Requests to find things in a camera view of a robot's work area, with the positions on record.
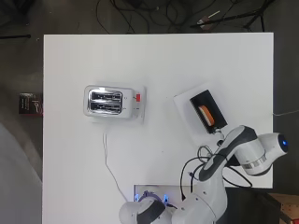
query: electronic device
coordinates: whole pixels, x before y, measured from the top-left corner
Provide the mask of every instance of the electronic device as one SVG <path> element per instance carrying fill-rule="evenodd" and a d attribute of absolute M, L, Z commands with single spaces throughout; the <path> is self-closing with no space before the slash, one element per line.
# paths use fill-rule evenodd
<path fill-rule="evenodd" d="M 143 121 L 146 90 L 143 86 L 103 83 L 85 88 L 83 112 L 97 119 Z"/>
<path fill-rule="evenodd" d="M 217 151 L 202 164 L 197 184 L 192 186 L 192 193 L 177 205 L 177 209 L 170 210 L 155 192 L 147 193 L 142 200 L 122 206 L 121 224 L 215 223 L 227 207 L 222 171 L 233 156 L 248 175 L 263 175 L 287 152 L 288 142 L 282 134 L 257 135 L 253 129 L 239 126 L 227 134 Z"/>

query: power cord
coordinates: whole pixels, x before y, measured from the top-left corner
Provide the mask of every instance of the power cord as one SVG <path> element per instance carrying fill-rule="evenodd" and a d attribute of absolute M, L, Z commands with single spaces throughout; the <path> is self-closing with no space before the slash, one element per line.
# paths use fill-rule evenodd
<path fill-rule="evenodd" d="M 286 113 L 281 113 L 281 114 L 275 114 L 275 113 L 273 113 L 273 115 L 276 116 L 276 117 L 280 117 L 280 116 L 295 114 L 295 113 L 298 113 L 298 112 L 299 112 L 299 110 L 293 110 L 293 111 L 286 112 Z"/>
<path fill-rule="evenodd" d="M 121 191 L 121 188 L 119 186 L 119 183 L 116 179 L 116 177 L 113 175 L 113 172 L 111 171 L 111 169 L 109 168 L 108 164 L 107 164 L 107 160 L 108 160 L 108 148 L 107 148 L 107 133 L 106 131 L 103 131 L 103 146 L 104 146 L 104 152 L 105 152 L 105 166 L 106 168 L 109 170 L 111 176 L 114 179 L 115 185 L 120 193 L 120 195 L 122 196 L 122 198 L 128 202 L 127 198 L 125 197 L 125 195 L 123 194 L 123 192 Z"/>
<path fill-rule="evenodd" d="M 212 0 L 212 2 L 210 4 L 208 4 L 207 6 L 201 8 L 198 11 L 193 12 L 191 15 L 187 15 L 186 14 L 185 19 L 182 22 L 177 22 L 177 19 L 178 19 L 178 10 L 172 4 L 173 0 L 166 1 L 166 3 L 161 4 L 160 6 L 157 6 L 155 8 L 150 8 L 149 6 L 147 6 L 147 4 L 145 2 L 143 2 L 143 4 L 146 7 L 138 7 L 138 8 L 129 8 L 129 7 L 126 7 L 126 8 L 122 8 L 122 7 L 119 7 L 117 5 L 116 0 L 109 0 L 109 1 L 112 4 L 112 6 L 114 8 L 116 8 L 120 12 L 120 14 L 122 15 L 123 19 L 128 24 L 129 29 L 131 29 L 134 34 L 135 34 L 135 30 L 134 30 L 134 28 L 133 28 L 133 26 L 131 24 L 131 19 L 128 21 L 128 19 L 126 18 L 126 16 L 122 13 L 123 11 L 133 12 L 133 13 L 136 13 L 139 17 L 141 17 L 143 19 L 143 21 L 147 24 L 147 33 L 148 34 L 150 33 L 150 22 L 147 20 L 147 18 L 140 11 L 148 12 L 149 13 L 149 18 L 150 18 L 150 20 L 152 21 L 153 24 L 159 25 L 159 26 L 168 26 L 168 29 L 167 29 L 168 33 L 170 33 L 171 27 L 175 27 L 177 33 L 179 33 L 181 31 L 182 26 L 185 25 L 189 21 L 189 19 L 191 19 L 196 14 L 198 14 L 198 13 L 200 13 L 200 12 L 208 9 L 209 7 L 211 7 L 216 2 L 216 0 Z M 96 4 L 96 9 L 95 9 L 96 19 L 97 19 L 97 22 L 99 23 L 99 25 L 106 31 L 106 33 L 110 34 L 110 32 L 105 28 L 105 26 L 102 24 L 102 22 L 100 22 L 100 19 L 98 17 L 98 8 L 99 8 L 99 5 L 100 5 L 100 2 L 101 2 L 101 0 L 98 0 L 97 4 Z M 152 18 L 151 13 L 154 12 L 154 11 L 158 11 L 158 10 L 161 11 L 162 7 L 165 7 L 165 14 L 162 14 L 162 15 L 166 16 L 166 18 L 169 21 L 168 24 L 160 24 L 160 23 L 158 23 L 157 21 L 155 21 Z M 169 8 L 170 7 L 172 7 L 175 10 L 175 12 L 176 12 L 176 16 L 175 16 L 174 19 L 171 19 L 169 17 Z"/>

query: blue light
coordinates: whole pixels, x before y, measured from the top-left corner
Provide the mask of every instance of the blue light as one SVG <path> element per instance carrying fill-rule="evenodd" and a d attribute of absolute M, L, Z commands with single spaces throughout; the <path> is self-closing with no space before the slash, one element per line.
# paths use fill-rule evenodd
<path fill-rule="evenodd" d="M 139 201 L 139 194 L 136 194 L 136 195 L 135 195 L 135 197 L 134 197 L 134 201 L 135 201 L 135 202 L 138 202 L 138 201 Z"/>
<path fill-rule="evenodd" d="M 164 195 L 164 203 L 168 203 L 168 195 Z"/>

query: white cable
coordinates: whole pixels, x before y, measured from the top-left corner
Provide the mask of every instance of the white cable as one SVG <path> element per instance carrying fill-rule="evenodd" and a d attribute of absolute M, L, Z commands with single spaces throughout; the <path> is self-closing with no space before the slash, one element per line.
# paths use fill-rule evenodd
<path fill-rule="evenodd" d="M 275 113 L 273 113 L 273 115 L 276 116 L 276 117 L 279 117 L 279 116 L 294 114 L 294 113 L 298 113 L 298 112 L 299 112 L 299 110 L 293 110 L 293 111 L 282 113 L 282 114 L 275 114 Z"/>
<path fill-rule="evenodd" d="M 107 159 L 108 159 L 108 148 L 107 148 L 107 133 L 106 133 L 106 131 L 103 131 L 103 146 L 104 146 L 104 152 L 105 152 L 105 166 L 106 166 L 106 168 L 109 170 L 109 172 L 111 173 L 111 175 L 112 175 L 112 177 L 113 177 L 113 179 L 114 179 L 114 181 L 115 181 L 115 185 L 116 185 L 116 187 L 117 187 L 119 193 L 121 194 L 122 198 L 123 198 L 126 202 L 128 202 L 128 200 L 126 199 L 126 197 L 124 196 L 124 194 L 123 194 L 122 191 L 121 191 L 121 188 L 120 188 L 120 186 L 119 186 L 119 183 L 118 183 L 116 177 L 113 175 L 112 171 L 110 170 L 110 168 L 109 168 L 109 166 L 108 166 L 108 164 L 107 164 Z"/>

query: small box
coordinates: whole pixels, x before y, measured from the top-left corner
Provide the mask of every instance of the small box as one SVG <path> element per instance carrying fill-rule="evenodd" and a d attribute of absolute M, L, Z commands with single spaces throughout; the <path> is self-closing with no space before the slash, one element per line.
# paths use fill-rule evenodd
<path fill-rule="evenodd" d="M 19 114 L 30 116 L 43 116 L 42 93 L 20 93 Z"/>

